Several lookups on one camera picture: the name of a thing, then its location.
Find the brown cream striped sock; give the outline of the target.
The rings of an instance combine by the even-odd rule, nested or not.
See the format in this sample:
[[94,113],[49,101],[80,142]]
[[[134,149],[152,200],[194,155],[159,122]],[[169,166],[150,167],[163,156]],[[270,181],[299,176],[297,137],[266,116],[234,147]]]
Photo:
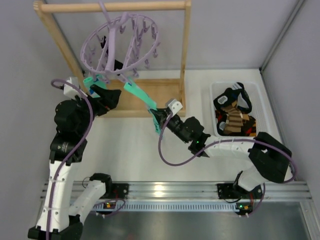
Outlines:
[[227,113],[226,125],[223,130],[224,134],[240,133],[244,126],[244,121],[250,120],[248,114],[242,113],[232,105],[223,107],[222,110]]

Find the black sock grey blue marks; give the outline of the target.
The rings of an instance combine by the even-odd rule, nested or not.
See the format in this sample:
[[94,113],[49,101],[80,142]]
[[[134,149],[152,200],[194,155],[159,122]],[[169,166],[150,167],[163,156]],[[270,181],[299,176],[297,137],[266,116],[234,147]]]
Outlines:
[[232,87],[228,87],[213,100],[213,104],[216,110],[223,112],[222,108],[228,107],[235,101],[237,101],[236,108],[241,112],[249,114],[252,111],[250,96],[241,82],[236,82]]

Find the purple round clip hanger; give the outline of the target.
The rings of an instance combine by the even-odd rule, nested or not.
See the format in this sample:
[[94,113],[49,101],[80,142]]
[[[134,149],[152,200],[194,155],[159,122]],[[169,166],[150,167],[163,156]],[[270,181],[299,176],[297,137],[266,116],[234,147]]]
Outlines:
[[123,12],[111,17],[99,2],[105,22],[84,41],[80,60],[95,78],[102,75],[105,83],[116,77],[123,83],[132,83],[139,77],[138,68],[150,67],[150,58],[158,56],[160,32],[156,22],[143,14]]

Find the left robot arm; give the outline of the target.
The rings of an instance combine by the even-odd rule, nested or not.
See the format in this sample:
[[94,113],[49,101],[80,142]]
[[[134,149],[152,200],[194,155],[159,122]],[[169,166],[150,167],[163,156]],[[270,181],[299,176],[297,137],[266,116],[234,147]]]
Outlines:
[[115,109],[122,93],[119,89],[104,89],[95,84],[90,88],[98,97],[82,93],[55,108],[56,134],[50,144],[48,188],[41,215],[28,230],[29,239],[79,240],[95,203],[112,192],[111,176],[95,173],[82,194],[70,204],[93,120]]

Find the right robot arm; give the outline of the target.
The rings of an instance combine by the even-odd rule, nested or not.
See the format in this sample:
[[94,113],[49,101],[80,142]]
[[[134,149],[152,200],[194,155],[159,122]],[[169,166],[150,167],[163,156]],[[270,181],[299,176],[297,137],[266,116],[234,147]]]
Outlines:
[[241,170],[234,182],[233,190],[239,194],[248,194],[265,182],[284,184],[292,181],[286,178],[293,165],[292,152],[267,132],[259,132],[256,137],[219,138],[204,132],[204,127],[193,116],[182,121],[169,108],[157,108],[150,111],[158,123],[163,136],[169,129],[185,144],[196,157],[226,157],[234,160],[245,160],[252,164]]

